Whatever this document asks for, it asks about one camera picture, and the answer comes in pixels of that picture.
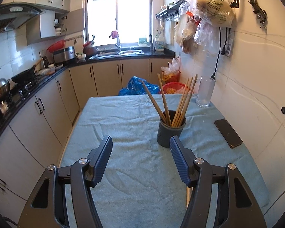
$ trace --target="red plastic bowl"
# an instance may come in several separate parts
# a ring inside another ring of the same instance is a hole
[[[60,50],[64,47],[64,44],[65,44],[65,40],[62,39],[62,40],[59,40],[58,42],[52,44],[49,48],[48,48],[48,51],[53,53],[54,51],[57,51],[57,50]]]

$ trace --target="black smartphone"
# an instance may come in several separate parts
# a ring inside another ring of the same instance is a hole
[[[243,143],[239,135],[226,119],[216,120],[214,121],[214,124],[221,132],[222,136],[224,136],[230,148],[235,148]]]

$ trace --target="pot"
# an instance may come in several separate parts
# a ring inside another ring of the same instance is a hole
[[[74,46],[70,46],[53,52],[54,62],[63,63],[76,58]]]

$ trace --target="black gripper frame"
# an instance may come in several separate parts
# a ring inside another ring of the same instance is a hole
[[[17,227],[69,227],[65,184],[70,184],[77,227],[102,228],[90,187],[101,181],[112,147],[112,138],[107,136],[98,148],[73,165],[62,168],[49,165],[25,204]]]
[[[194,187],[181,228],[205,228],[212,184],[218,184],[215,228],[266,228],[262,211],[244,177],[234,164],[214,166],[185,148],[177,136],[170,150],[181,180]]]

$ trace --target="wooden chopstick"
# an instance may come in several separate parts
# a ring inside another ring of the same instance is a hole
[[[145,89],[147,95],[149,96],[152,104],[154,105],[154,108],[156,109],[157,113],[160,115],[160,118],[163,120],[163,122],[165,124],[167,124],[166,118],[163,115],[163,112],[161,111],[160,107],[158,106],[158,104],[156,103],[155,99],[152,97],[150,91],[148,90],[148,88],[146,87],[145,83],[142,81],[142,86]]]
[[[180,117],[181,117],[181,115],[182,115],[182,110],[183,110],[185,101],[186,101],[186,99],[187,99],[188,92],[189,92],[189,89],[190,89],[190,87],[191,87],[192,80],[193,80],[193,77],[191,77],[190,82],[189,82],[189,85],[188,85],[188,88],[187,88],[186,91],[185,91],[185,95],[184,95],[184,98],[183,98],[182,103],[181,103],[181,105],[180,105],[180,109],[179,109],[179,113],[178,113],[177,118],[176,118],[176,122],[174,123],[174,128],[177,128],[177,124],[178,124],[177,121],[180,119]]]
[[[158,77],[158,81],[160,83],[160,90],[162,93],[162,97],[163,97],[163,106],[165,108],[165,114],[166,114],[166,120],[167,120],[167,125],[171,126],[171,119],[170,119],[170,114],[169,114],[169,109],[168,109],[168,105],[167,105],[167,101],[166,101],[166,97],[165,94],[163,92],[163,84],[161,83],[161,79],[160,79],[160,74],[157,74]]]
[[[179,127],[182,124],[182,122],[183,122],[183,119],[184,119],[185,114],[187,112],[187,109],[188,109],[188,106],[189,106],[189,103],[190,103],[190,99],[191,99],[192,94],[193,94],[193,89],[194,89],[194,86],[195,86],[195,83],[196,83],[197,79],[198,79],[198,75],[196,74],[195,78],[194,78],[194,82],[193,82],[192,88],[191,88],[191,91],[190,91],[189,98],[187,99],[186,104],[184,105],[183,111],[181,112],[181,118],[178,120],[178,122],[176,124],[177,127]]]
[[[174,126],[174,124],[176,122],[176,118],[177,118],[178,113],[180,111],[179,109],[180,109],[181,103],[183,101],[183,98],[184,98],[184,95],[185,95],[185,91],[188,88],[188,82],[189,82],[189,78],[187,79],[187,82],[185,84],[185,88],[184,88],[183,93],[182,93],[181,98],[180,98],[180,102],[178,103],[178,106],[177,106],[177,109],[176,109],[176,113],[175,113],[175,116],[174,116],[173,121],[172,121],[172,127]]]

